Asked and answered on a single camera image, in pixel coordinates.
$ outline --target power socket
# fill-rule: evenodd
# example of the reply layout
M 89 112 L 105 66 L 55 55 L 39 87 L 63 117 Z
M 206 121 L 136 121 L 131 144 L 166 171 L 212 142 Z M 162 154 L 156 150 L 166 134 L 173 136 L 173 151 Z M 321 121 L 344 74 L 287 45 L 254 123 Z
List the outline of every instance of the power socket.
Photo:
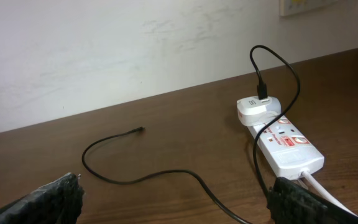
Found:
M 338 0 L 280 0 L 280 16 L 290 16 L 328 6 Z
M 264 126 L 248 129 L 255 137 Z M 312 174 L 324 165 L 324 156 L 285 116 L 260 135 L 258 145 L 277 177 L 299 179 L 302 172 Z

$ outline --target brown desk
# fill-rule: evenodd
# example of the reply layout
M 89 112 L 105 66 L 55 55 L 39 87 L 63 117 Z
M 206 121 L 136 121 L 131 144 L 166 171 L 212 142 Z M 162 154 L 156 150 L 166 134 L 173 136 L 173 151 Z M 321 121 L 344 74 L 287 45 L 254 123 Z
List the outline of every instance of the brown desk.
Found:
M 294 64 L 301 94 L 287 116 L 325 156 L 315 173 L 358 214 L 358 50 Z M 286 105 L 295 81 L 284 67 L 262 72 L 269 94 Z M 0 207 L 67 172 L 86 191 L 78 223 L 235 223 L 186 174 L 113 185 L 92 176 L 81 153 L 95 140 L 147 129 L 91 150 L 89 165 L 117 180 L 164 169 L 197 172 L 233 212 L 272 223 L 250 163 L 252 138 L 236 100 L 255 95 L 256 75 L 242 75 L 0 134 Z M 267 185 L 274 174 L 264 159 Z

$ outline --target black textured object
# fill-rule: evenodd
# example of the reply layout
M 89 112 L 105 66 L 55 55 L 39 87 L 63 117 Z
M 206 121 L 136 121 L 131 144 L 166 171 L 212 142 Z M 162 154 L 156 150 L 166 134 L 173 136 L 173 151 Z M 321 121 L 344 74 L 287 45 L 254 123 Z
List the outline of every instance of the black textured object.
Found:
M 77 176 L 68 173 L 0 208 L 0 224 L 74 224 L 83 194 Z
M 358 224 L 358 217 L 331 202 L 278 177 L 267 198 L 276 224 Z

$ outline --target plug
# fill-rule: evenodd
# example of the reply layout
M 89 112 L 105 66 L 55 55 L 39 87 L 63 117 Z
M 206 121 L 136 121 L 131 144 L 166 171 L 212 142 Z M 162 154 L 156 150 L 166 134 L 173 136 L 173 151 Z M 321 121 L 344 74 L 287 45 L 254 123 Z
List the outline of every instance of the plug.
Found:
M 275 97 L 266 96 L 260 100 L 258 96 L 251 96 L 237 100 L 237 111 L 243 125 L 255 126 L 268 123 L 279 115 L 281 104 Z
M 264 82 L 259 82 L 259 85 L 256 86 L 258 91 L 259 100 L 264 100 L 267 98 L 267 86 Z

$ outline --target power strip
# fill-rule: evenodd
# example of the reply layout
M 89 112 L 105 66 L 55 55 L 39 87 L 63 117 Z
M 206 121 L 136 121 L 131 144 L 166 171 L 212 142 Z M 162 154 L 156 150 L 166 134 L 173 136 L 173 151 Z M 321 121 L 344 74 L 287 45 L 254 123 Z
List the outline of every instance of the power strip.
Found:
M 255 137 L 265 125 L 248 129 Z M 285 116 L 260 135 L 258 145 L 277 177 L 299 179 L 302 172 L 312 174 L 324 165 L 324 156 Z

